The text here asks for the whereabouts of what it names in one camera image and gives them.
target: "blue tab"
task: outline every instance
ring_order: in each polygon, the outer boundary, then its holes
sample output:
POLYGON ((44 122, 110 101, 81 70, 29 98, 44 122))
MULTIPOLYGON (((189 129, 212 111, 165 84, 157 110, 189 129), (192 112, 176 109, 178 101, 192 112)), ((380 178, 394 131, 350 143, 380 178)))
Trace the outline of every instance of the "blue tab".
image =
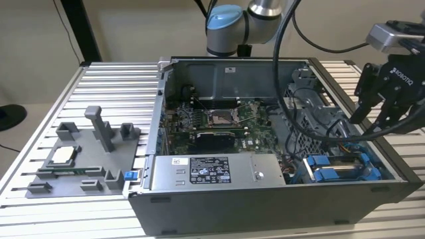
POLYGON ((210 18, 208 20, 208 29, 217 30, 230 26, 242 15, 238 5, 220 5, 212 9, 210 18))
POLYGON ((124 180, 125 181, 136 181, 137 177, 138 177, 138 173, 137 172, 128 171, 128 172, 124 173, 124 180))
POLYGON ((318 169, 313 174, 317 182, 340 179, 340 176, 333 168, 318 169))
POLYGON ((370 163, 370 159, 365 153, 361 154, 361 160, 362 160, 365 165, 368 165, 370 163))
POLYGON ((326 155, 312 155, 317 167, 329 166, 330 162, 326 155))
POLYGON ((366 181, 376 181, 381 179, 381 172, 378 171, 377 168, 373 168, 369 172, 368 176, 364 176, 364 179, 366 181))
POLYGON ((313 156, 312 156, 312 155, 308 156, 306 162, 308 162, 308 165, 310 165, 310 166, 314 165, 314 159, 313 159, 313 156))

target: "motherboard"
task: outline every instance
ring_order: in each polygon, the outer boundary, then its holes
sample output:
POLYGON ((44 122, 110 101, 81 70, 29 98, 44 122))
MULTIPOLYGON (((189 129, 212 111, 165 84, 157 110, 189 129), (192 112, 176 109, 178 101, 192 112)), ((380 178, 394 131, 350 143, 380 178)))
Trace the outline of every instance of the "motherboard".
POLYGON ((261 100, 201 101, 166 110, 168 155, 256 152, 282 156, 261 100))

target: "aluminum extrusion table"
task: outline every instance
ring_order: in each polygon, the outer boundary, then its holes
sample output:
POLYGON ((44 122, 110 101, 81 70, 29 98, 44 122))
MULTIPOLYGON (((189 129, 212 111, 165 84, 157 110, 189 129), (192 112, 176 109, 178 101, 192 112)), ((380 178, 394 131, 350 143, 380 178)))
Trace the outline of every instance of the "aluminum extrusion table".
MULTIPOLYGON (((322 61, 325 69, 353 96, 360 69, 345 61, 322 61)), ((157 89, 157 63, 92 63, 80 67, 11 169, 0 181, 0 237, 11 238, 144 238, 126 199, 116 196, 27 199, 25 187, 35 179, 57 140, 55 128, 73 121, 89 128, 88 105, 102 107, 112 127, 132 122, 141 129, 133 168, 144 167, 144 155, 157 89)), ((374 120, 378 109, 369 114, 374 120)), ((386 140, 425 181, 425 132, 388 135, 386 140)), ((193 236, 188 238, 425 238, 425 186, 397 204, 380 206, 356 224, 318 228, 193 236)))

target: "robotiq logo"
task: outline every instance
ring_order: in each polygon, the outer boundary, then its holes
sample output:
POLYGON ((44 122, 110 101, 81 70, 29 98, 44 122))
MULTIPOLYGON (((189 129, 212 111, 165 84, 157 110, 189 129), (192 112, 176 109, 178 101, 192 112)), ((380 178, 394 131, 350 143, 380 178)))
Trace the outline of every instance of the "robotiq logo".
POLYGON ((410 78, 408 76, 404 75, 404 73, 397 70, 397 68, 394 67, 390 71, 392 74, 396 74, 406 83, 408 85, 413 85, 413 80, 410 80, 410 78))

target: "black stand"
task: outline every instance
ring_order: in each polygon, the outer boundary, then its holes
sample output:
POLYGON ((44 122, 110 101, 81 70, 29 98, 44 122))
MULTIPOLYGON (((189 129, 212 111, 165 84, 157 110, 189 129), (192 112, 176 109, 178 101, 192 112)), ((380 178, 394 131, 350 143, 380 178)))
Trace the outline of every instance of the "black stand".
POLYGON ((68 17, 75 39, 79 43, 84 61, 100 62, 101 56, 85 12, 84 2, 83 0, 60 0, 60 2, 68 17))
POLYGON ((0 131, 15 127, 27 117, 27 110, 20 105, 0 107, 0 131))

